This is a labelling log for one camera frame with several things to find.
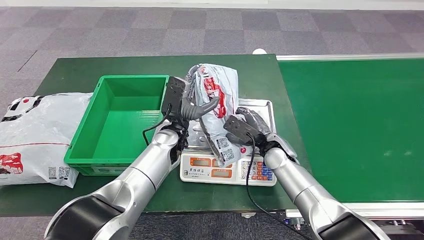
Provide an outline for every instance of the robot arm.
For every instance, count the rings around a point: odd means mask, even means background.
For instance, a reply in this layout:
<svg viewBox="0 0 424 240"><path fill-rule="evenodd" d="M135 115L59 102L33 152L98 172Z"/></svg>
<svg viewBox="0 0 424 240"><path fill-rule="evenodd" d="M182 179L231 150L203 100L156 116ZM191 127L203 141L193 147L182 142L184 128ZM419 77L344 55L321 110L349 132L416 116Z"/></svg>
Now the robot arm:
<svg viewBox="0 0 424 240"><path fill-rule="evenodd" d="M46 240L125 240L163 180L179 162L171 151L178 134L165 129L120 176L63 206L45 232Z"/></svg>
<svg viewBox="0 0 424 240"><path fill-rule="evenodd" d="M261 118L249 113L244 122L231 116L224 128L238 141L251 145L254 138L265 165L272 169L278 182L291 201L297 206L312 236L317 240L389 240L374 222L359 216L338 202L297 161L292 147L275 133L263 133L257 127Z"/></svg>
<svg viewBox="0 0 424 240"><path fill-rule="evenodd" d="M267 139L283 142L274 133ZM287 157L282 148L269 149L264 162L297 206L316 239L389 240L374 222L357 215L331 196L305 168Z"/></svg>
<svg viewBox="0 0 424 240"><path fill-rule="evenodd" d="M189 121L214 109L190 101L188 81L170 77L162 103L164 121L151 143L115 180L64 205L47 226L45 240L125 240L156 190L180 163Z"/></svg>

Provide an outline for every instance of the green bin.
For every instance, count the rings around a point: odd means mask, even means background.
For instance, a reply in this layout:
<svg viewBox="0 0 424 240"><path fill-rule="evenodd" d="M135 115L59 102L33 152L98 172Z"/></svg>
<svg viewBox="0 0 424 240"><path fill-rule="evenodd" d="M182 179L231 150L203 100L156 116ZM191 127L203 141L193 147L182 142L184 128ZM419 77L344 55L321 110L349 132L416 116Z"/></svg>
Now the green bin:
<svg viewBox="0 0 424 240"><path fill-rule="evenodd" d="M122 173L146 148L142 131L162 119L168 75L107 75L95 87L64 162L87 176ZM152 139L154 130L146 136Z"/></svg>

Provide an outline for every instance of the weighing scale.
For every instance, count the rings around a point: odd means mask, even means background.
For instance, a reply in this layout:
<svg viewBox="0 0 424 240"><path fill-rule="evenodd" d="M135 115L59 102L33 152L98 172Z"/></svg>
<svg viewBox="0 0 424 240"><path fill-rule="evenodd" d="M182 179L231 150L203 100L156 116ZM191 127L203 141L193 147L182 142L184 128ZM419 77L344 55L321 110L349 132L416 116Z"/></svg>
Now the weighing scale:
<svg viewBox="0 0 424 240"><path fill-rule="evenodd" d="M239 99L238 105L257 112L276 133L273 103L269 100ZM209 147L199 120L191 121L188 128L188 147L181 154L179 177L184 182L246 185L246 177L252 155L249 154L225 168L218 162ZM249 185L272 187L277 179L264 164L264 158L255 153L249 174Z"/></svg>

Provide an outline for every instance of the package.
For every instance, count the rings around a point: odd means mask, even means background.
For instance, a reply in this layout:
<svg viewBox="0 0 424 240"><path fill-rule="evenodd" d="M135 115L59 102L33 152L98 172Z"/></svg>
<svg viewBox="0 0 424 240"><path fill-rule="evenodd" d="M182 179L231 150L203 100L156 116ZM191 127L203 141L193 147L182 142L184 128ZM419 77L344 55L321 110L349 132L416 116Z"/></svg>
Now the package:
<svg viewBox="0 0 424 240"><path fill-rule="evenodd" d="M78 171L64 156L92 93L26 96L0 122L0 186L51 183L74 187Z"/></svg>
<svg viewBox="0 0 424 240"><path fill-rule="evenodd" d="M252 147L230 142L226 137L228 132L224 129L225 122L239 106L237 71L220 65L199 64L190 69L187 78L194 83L194 98L198 106L219 97L218 106L200 119L218 165L224 168L249 154Z"/></svg>

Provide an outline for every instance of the qr code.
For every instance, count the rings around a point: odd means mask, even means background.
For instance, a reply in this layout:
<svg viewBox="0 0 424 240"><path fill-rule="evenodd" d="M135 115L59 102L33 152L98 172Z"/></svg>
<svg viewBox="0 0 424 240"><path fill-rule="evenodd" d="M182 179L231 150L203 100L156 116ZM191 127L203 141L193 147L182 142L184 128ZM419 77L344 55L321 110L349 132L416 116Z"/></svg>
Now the qr code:
<svg viewBox="0 0 424 240"><path fill-rule="evenodd" d="M226 138L220 138L216 140L216 144L218 145L219 149L228 148L228 140Z"/></svg>
<svg viewBox="0 0 424 240"><path fill-rule="evenodd" d="M71 171L70 167L59 167L59 179L65 179L68 180L69 172Z"/></svg>
<svg viewBox="0 0 424 240"><path fill-rule="evenodd" d="M55 166L48 167L48 179L57 179Z"/></svg>
<svg viewBox="0 0 424 240"><path fill-rule="evenodd" d="M230 148L230 149L227 149L227 150L225 150L225 151L221 152L221 156L222 156L222 158L224 159L224 161L228 161L228 160L230 160L230 159L233 159L233 158L234 158L234 152L233 152L233 150Z"/></svg>

